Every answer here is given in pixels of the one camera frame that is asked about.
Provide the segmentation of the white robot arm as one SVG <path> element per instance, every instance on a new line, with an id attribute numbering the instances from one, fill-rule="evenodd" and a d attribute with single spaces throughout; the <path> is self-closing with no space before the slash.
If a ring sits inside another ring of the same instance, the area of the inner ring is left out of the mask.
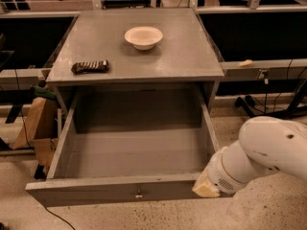
<path id="1" fill-rule="evenodd" d="M 200 197 L 231 195 L 256 178 L 278 172 L 307 180 L 307 126 L 255 117 L 241 126 L 234 143 L 213 154 L 192 191 Z"/>

